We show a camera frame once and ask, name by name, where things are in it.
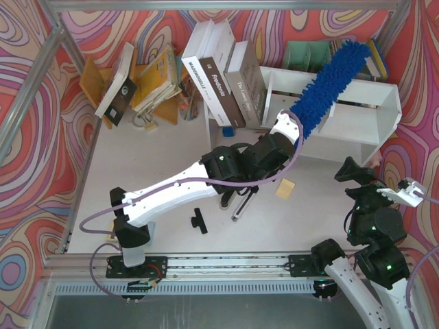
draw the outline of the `patterned fabric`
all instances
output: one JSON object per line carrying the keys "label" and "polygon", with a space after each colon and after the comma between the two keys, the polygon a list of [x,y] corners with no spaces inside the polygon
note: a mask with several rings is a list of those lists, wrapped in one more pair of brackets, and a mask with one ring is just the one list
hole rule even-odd
{"label": "patterned fabric", "polygon": [[[49,30],[38,6],[25,2],[0,2],[0,120]],[[438,0],[414,2],[407,23],[400,27],[401,34],[386,48],[390,49],[391,80],[400,86],[404,117],[394,138],[383,148],[382,166],[389,184],[410,175],[436,197],[438,10]],[[169,42],[177,52],[182,51],[196,22],[225,18],[238,41],[253,41],[261,64],[279,66],[287,40],[343,36],[365,41],[380,30],[386,15],[384,11],[361,10],[224,10],[65,12],[62,18],[85,56],[92,56],[100,67],[115,61],[125,41],[139,48],[139,64],[149,62]],[[70,59],[59,50],[0,169],[0,328],[27,325],[43,260],[58,247],[84,168],[93,132],[92,112]],[[425,202],[417,210],[401,210],[410,229],[405,246],[414,260],[419,260],[426,249],[438,243],[439,208]],[[426,264],[423,271],[436,308],[437,272],[437,263]]]}
{"label": "patterned fabric", "polygon": [[[381,148],[381,174],[393,187],[412,177],[439,199],[439,0],[413,1],[406,24],[387,45],[390,82],[399,85],[403,118]],[[402,246],[417,263],[439,241],[439,206],[401,206],[409,236]],[[422,268],[431,307],[439,309],[439,255]]]}

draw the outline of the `gray floor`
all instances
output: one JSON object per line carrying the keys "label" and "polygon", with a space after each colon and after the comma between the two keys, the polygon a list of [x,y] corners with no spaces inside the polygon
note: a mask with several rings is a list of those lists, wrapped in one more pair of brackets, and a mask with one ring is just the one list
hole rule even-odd
{"label": "gray floor", "polygon": [[320,303],[311,295],[154,296],[125,305],[106,296],[58,296],[50,329],[362,329],[343,296]]}

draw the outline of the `black clip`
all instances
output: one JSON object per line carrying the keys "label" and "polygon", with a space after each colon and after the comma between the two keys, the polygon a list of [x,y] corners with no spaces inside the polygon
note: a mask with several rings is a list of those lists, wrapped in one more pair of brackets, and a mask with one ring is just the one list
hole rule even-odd
{"label": "black clip", "polygon": [[192,217],[191,223],[193,228],[200,228],[201,234],[207,233],[207,227],[199,208],[195,208],[195,217]]}

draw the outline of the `white table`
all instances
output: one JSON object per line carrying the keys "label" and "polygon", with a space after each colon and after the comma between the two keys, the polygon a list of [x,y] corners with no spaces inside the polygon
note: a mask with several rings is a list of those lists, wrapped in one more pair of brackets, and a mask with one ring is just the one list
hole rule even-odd
{"label": "white table", "polygon": [[[119,127],[102,128],[84,187],[68,253],[90,254],[107,236],[79,230],[81,220],[110,207],[109,192],[120,186],[136,191],[160,182],[199,160],[210,151],[204,113],[194,121],[180,120],[177,126],[158,121],[152,132],[136,130],[127,113]],[[191,202],[156,218],[151,253],[225,253],[309,251],[327,238],[343,249],[346,241],[343,220],[353,200],[344,193],[355,183],[340,184],[333,176],[341,162],[299,156],[286,178],[296,183],[288,200],[275,195],[280,182],[262,186],[244,215],[233,223],[231,216],[240,197],[228,210],[220,210],[220,196]],[[192,228],[194,208],[200,208],[208,234]],[[109,230],[113,213],[87,225]],[[111,252],[110,247],[101,252]]]}

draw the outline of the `gray book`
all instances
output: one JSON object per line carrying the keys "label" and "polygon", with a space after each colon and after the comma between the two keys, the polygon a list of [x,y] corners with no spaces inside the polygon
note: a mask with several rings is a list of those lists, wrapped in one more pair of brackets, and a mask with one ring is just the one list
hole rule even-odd
{"label": "gray book", "polygon": [[246,128],[261,127],[267,88],[251,42],[242,41],[235,45],[226,78],[246,121]]}

